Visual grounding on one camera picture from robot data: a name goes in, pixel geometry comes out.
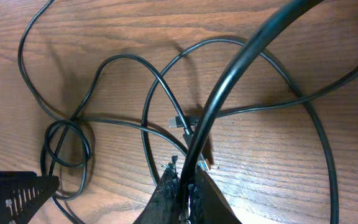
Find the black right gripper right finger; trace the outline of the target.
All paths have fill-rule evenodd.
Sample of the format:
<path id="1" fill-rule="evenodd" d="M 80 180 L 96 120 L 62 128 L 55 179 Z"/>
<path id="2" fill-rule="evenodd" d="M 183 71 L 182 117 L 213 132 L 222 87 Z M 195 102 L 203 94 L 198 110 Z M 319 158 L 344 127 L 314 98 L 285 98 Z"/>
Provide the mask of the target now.
<path id="1" fill-rule="evenodd" d="M 196 169 L 188 189 L 191 223 L 241 224 L 219 187 L 202 168 Z"/>

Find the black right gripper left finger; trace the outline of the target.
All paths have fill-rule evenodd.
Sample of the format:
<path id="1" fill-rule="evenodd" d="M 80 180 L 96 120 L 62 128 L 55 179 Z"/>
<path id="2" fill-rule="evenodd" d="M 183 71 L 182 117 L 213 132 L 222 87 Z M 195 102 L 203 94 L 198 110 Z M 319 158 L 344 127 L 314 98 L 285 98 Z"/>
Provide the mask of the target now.
<path id="1" fill-rule="evenodd" d="M 180 205 L 176 161 L 178 156 L 172 156 L 172 161 L 165 165 L 165 171 L 160 178 L 148 204 L 135 220 L 134 224 L 179 224 Z"/>

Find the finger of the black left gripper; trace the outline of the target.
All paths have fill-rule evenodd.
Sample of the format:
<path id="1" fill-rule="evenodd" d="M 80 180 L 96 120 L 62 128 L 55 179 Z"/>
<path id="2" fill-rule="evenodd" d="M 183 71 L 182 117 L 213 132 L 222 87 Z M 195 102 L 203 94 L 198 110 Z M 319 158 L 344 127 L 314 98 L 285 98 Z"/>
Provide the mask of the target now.
<path id="1" fill-rule="evenodd" d="M 29 223 L 59 185 L 57 176 L 0 171 L 0 223 Z"/>

